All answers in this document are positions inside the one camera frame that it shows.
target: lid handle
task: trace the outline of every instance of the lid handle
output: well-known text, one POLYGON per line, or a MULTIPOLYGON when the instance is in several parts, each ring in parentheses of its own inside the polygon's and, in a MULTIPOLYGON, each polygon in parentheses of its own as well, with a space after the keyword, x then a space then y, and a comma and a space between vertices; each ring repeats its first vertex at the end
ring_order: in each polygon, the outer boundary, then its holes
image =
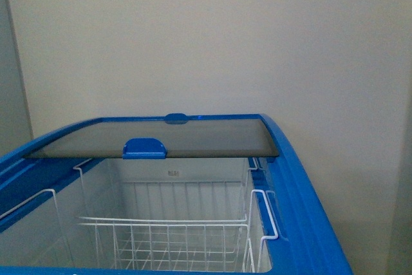
POLYGON ((155 138, 132 138, 123 147, 123 159, 164 159, 165 146, 155 138))

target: chest freezer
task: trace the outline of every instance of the chest freezer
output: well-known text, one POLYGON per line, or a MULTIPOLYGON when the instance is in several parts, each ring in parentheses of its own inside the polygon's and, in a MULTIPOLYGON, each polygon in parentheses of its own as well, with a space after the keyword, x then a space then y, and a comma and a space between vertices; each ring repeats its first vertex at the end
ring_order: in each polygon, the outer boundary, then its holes
POLYGON ((351 274, 268 116, 99 118, 0 158, 0 274, 176 272, 351 274))

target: label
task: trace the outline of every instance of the label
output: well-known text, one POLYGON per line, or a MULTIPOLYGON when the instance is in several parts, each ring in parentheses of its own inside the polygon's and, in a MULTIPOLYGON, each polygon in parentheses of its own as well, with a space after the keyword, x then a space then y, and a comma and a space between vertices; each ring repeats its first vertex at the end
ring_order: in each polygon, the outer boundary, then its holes
POLYGON ((179 170, 168 170, 167 175, 173 177, 179 177, 180 171, 179 170))

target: freezer compartment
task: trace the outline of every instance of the freezer compartment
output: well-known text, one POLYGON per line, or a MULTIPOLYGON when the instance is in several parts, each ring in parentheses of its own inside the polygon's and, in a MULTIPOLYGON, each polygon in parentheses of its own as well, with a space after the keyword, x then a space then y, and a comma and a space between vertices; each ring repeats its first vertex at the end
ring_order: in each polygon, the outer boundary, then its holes
POLYGON ((44 188, 0 220, 50 198, 0 234, 0 265, 266 272, 262 218, 276 238, 258 160, 105 159, 60 190, 44 188))

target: sliding glass lid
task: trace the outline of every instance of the sliding glass lid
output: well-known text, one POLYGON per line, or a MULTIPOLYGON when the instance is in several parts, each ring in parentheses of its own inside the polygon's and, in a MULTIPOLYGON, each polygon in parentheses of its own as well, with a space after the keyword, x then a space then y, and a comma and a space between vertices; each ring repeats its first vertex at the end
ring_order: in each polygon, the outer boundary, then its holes
POLYGON ((125 145, 131 140, 140 143, 143 153, 145 141, 148 152, 151 151, 150 142, 158 142, 164 149, 164 158, 278 156, 272 137, 260 119, 189 120, 182 123, 105 119, 64 135, 27 157, 125 158, 125 145))

